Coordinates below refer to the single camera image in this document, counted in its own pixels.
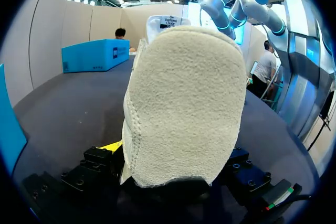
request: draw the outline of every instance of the man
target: man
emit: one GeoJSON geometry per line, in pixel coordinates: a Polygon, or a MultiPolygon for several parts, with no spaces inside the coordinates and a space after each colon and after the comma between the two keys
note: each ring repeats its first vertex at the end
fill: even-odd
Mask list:
{"type": "Polygon", "coordinates": [[[267,80],[272,79],[276,71],[276,58],[273,55],[274,49],[268,40],[264,42],[264,48],[264,55],[259,60],[252,75],[252,93],[259,98],[261,98],[262,94],[267,89],[267,80]]]}
{"type": "MultiPolygon", "coordinates": [[[[118,28],[116,31],[115,31],[115,39],[124,39],[125,37],[125,34],[126,34],[126,30],[124,28],[118,28]]],[[[135,52],[135,48],[132,48],[130,46],[130,52],[135,52]]]]}

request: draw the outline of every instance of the white robotic arm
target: white robotic arm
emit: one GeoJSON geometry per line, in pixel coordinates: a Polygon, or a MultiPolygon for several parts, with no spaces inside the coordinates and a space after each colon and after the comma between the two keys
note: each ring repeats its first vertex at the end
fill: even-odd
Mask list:
{"type": "Polygon", "coordinates": [[[255,0],[236,0],[229,17],[223,8],[228,0],[202,0],[200,6],[205,10],[221,33],[235,39],[234,28],[243,25],[247,17],[254,18],[265,24],[277,36],[285,30],[285,22],[266,5],[255,0]]]}

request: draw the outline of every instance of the paper label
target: paper label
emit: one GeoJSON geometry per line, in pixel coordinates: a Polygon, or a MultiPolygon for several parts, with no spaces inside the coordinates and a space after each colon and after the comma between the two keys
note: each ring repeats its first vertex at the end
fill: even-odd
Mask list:
{"type": "Polygon", "coordinates": [[[182,19],[175,16],[162,16],[160,22],[160,28],[170,28],[174,26],[179,26],[182,22],[182,19]]]}

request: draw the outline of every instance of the white t-shirt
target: white t-shirt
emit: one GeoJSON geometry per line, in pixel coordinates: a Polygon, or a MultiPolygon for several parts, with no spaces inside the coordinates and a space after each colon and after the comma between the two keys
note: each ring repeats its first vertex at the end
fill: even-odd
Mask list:
{"type": "Polygon", "coordinates": [[[265,50],[253,74],[258,77],[260,81],[267,83],[267,79],[271,79],[272,69],[276,69],[276,67],[277,60],[275,56],[270,51],[265,50]]]}

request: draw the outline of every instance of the exhibition booth wall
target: exhibition booth wall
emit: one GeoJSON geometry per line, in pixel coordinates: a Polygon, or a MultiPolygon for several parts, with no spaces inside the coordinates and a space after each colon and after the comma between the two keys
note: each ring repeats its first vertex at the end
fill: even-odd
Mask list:
{"type": "MultiPolygon", "coordinates": [[[[152,15],[187,17],[187,5],[155,4],[129,8],[91,6],[67,0],[26,0],[0,51],[12,107],[35,88],[62,73],[61,48],[113,39],[117,28],[137,48],[152,15]]],[[[246,73],[263,52],[265,36],[246,23],[241,45],[246,73]]]]}

